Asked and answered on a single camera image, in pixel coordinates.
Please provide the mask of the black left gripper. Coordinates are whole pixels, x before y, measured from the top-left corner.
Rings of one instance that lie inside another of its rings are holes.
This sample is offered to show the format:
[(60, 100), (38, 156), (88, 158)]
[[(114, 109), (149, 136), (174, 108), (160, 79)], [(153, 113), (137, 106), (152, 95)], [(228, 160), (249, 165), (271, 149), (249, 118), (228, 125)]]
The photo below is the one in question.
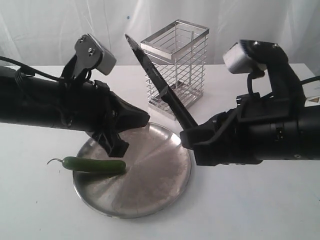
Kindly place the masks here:
[[(94, 139), (112, 158), (123, 158), (129, 143), (114, 131), (103, 130), (112, 122), (111, 91), (99, 80), (82, 85), (72, 83), (62, 92), (59, 99), (59, 113), (62, 125), (70, 130), (83, 131)], [(150, 115), (119, 96), (113, 97), (113, 119), (115, 129), (142, 128), (147, 125)]]

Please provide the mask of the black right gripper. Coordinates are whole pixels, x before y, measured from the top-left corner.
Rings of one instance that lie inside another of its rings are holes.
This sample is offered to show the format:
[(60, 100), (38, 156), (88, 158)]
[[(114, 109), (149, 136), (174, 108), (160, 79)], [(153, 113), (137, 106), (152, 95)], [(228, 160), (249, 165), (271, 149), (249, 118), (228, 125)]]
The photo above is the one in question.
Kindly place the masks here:
[(295, 160), (298, 149), (297, 98), (240, 96), (236, 108), (180, 132), (197, 165), (258, 165), (264, 160)]

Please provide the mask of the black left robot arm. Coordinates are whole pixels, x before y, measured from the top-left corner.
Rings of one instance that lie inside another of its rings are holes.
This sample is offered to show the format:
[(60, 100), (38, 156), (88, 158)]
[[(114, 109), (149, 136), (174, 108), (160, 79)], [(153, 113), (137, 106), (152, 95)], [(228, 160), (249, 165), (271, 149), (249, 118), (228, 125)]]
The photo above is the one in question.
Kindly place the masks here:
[(74, 86), (0, 68), (2, 123), (87, 133), (109, 157), (122, 158), (129, 143), (120, 133), (147, 125), (150, 115), (116, 95), (98, 80)]

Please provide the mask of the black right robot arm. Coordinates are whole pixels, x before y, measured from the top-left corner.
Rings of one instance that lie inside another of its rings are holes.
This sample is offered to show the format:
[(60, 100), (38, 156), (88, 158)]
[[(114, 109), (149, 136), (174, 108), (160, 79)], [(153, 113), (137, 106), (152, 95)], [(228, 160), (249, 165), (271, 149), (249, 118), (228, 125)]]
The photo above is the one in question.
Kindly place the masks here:
[(224, 55), (247, 74), (237, 106), (180, 133), (199, 166), (258, 165), (264, 160), (320, 158), (320, 106), (309, 106), (301, 81), (276, 43), (241, 39)]

